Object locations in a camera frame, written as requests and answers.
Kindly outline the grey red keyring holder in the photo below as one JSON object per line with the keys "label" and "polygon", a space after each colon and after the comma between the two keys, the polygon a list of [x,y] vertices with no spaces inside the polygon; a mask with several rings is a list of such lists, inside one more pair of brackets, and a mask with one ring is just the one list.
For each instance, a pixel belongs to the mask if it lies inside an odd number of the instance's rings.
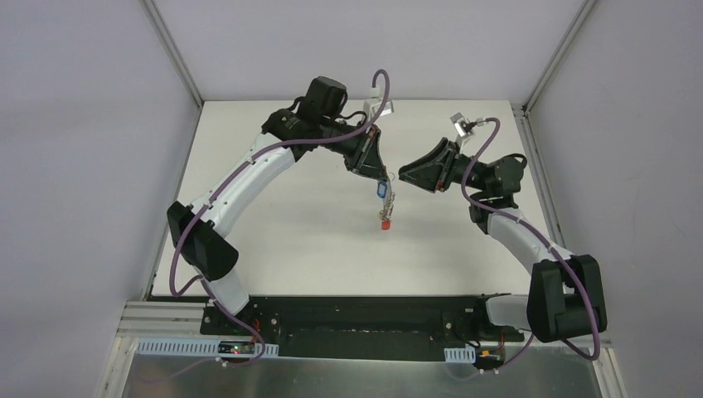
{"label": "grey red keyring holder", "polygon": [[381,229],[383,231],[388,231],[391,227],[391,215],[394,209],[395,192],[392,188],[392,182],[395,180],[394,173],[388,173],[386,175],[386,180],[384,181],[388,185],[388,195],[382,200],[382,209],[379,211],[379,218],[381,220]]}

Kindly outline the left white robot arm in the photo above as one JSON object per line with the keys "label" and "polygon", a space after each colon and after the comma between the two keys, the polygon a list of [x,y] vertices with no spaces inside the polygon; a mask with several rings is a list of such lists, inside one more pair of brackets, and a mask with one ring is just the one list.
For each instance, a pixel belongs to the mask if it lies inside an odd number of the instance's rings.
{"label": "left white robot arm", "polygon": [[210,300],[222,313],[221,324],[233,335],[251,329],[253,314],[245,308],[250,296],[235,271],[240,254],[227,236],[249,204],[282,172],[306,153],[325,148],[338,153],[348,172],[376,182],[383,201],[381,224],[388,227],[394,194],[380,155],[377,120],[392,113],[390,78],[379,69],[372,92],[351,125],[342,111],[348,100],[342,83],[318,76],[305,95],[273,112],[241,160],[213,187],[188,204],[173,202],[167,225],[175,252],[171,267],[185,260],[196,271]]}

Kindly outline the blue tag key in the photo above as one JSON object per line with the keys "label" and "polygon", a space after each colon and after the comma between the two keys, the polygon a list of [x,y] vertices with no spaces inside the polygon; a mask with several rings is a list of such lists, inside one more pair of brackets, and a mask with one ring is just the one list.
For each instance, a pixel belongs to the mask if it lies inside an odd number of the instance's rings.
{"label": "blue tag key", "polygon": [[377,182],[376,195],[380,199],[385,199],[388,195],[388,185],[384,181]]}

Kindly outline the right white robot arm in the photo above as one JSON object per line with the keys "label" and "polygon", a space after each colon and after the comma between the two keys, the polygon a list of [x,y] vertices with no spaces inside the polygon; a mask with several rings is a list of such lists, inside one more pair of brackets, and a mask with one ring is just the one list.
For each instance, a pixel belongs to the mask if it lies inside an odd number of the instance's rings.
{"label": "right white robot arm", "polygon": [[471,222],[530,275],[526,295],[497,295],[480,305],[470,318],[475,336],[489,340],[510,327],[532,332],[540,342],[591,336],[599,346],[608,325],[599,263],[557,245],[526,219],[514,200],[526,165],[519,153],[482,163],[443,138],[428,154],[401,167],[400,180],[431,193],[453,184],[474,189],[466,196]]}

